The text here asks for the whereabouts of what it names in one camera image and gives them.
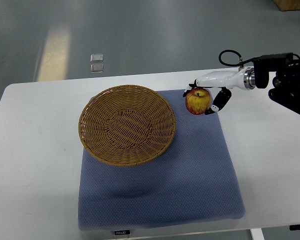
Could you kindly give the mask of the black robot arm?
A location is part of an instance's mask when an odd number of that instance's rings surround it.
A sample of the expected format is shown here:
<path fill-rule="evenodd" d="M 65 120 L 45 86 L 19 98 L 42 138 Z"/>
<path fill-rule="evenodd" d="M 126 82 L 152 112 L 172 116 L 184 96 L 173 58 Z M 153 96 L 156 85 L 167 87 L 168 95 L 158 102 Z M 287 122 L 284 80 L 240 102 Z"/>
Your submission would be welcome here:
<path fill-rule="evenodd" d="M 222 60 L 225 53 L 234 53 L 239 57 L 236 64 Z M 268 54 L 243 60 L 241 54 L 235 50 L 223 50 L 218 56 L 219 62 L 227 67 L 244 69 L 247 63 L 253 63 L 252 69 L 246 69 L 243 74 L 243 85 L 247 89 L 265 89 L 270 81 L 269 73 L 274 72 L 273 88 L 268 91 L 269 98 L 281 106 L 300 115 L 300 56 L 288 52 Z"/>

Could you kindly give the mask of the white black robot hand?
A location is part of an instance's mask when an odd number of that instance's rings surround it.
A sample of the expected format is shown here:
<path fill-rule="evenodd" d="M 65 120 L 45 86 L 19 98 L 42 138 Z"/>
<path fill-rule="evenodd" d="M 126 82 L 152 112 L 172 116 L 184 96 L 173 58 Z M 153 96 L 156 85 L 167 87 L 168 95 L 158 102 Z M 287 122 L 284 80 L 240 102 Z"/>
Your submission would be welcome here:
<path fill-rule="evenodd" d="M 253 67 L 244 67 L 241 70 L 212 71 L 189 83 L 184 90 L 183 97 L 194 88 L 204 88 L 212 96 L 211 106 L 205 115 L 219 112 L 230 100 L 231 89 L 252 90 L 256 87 Z"/>

